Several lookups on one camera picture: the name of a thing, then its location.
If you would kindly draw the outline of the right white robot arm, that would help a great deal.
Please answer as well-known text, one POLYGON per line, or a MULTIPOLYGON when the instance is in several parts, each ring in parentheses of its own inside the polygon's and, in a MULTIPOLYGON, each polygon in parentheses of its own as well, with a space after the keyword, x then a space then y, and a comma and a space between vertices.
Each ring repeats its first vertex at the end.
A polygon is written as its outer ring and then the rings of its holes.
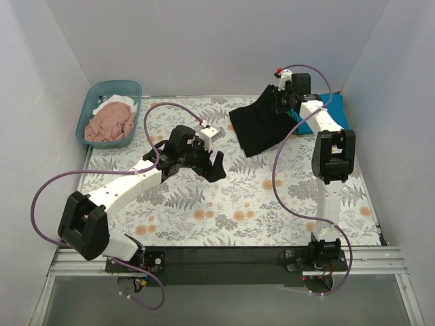
POLYGON ((354 169, 355 133, 340 126, 311 91, 308 73, 279 69, 274 90, 275 110, 293 111, 306 122, 316 137, 311 168, 317 184, 317 213, 307 246, 285 252, 291 272, 316 271, 322 276, 335 267, 346 270, 338 230, 341 197, 345 182, 354 169))

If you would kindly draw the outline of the black t shirt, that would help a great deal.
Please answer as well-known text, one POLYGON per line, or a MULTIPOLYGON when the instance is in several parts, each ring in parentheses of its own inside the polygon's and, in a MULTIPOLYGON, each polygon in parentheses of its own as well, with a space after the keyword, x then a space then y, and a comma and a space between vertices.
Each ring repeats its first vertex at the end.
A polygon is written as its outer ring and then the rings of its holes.
POLYGON ((267 86, 255 102, 229 113, 239 145, 248 158, 280 143, 297 125, 288 114, 276 112, 274 89, 273 85, 267 86))

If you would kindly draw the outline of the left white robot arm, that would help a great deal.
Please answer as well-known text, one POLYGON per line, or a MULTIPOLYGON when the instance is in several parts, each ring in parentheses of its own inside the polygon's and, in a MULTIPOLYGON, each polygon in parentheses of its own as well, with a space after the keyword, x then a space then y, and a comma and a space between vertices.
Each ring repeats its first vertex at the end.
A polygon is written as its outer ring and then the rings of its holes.
POLYGON ((195 131, 176 126, 169 139, 146 153, 127 175, 92 190, 74 192, 66 202, 58 235, 84 259, 98 256, 119 259, 131 272, 145 265, 145 247, 132 236, 109 229, 109 221, 127 204, 149 189, 164 183, 182 168, 192 169, 210 183, 226 178, 224 154, 213 155, 213 142, 221 132, 211 126, 195 131))

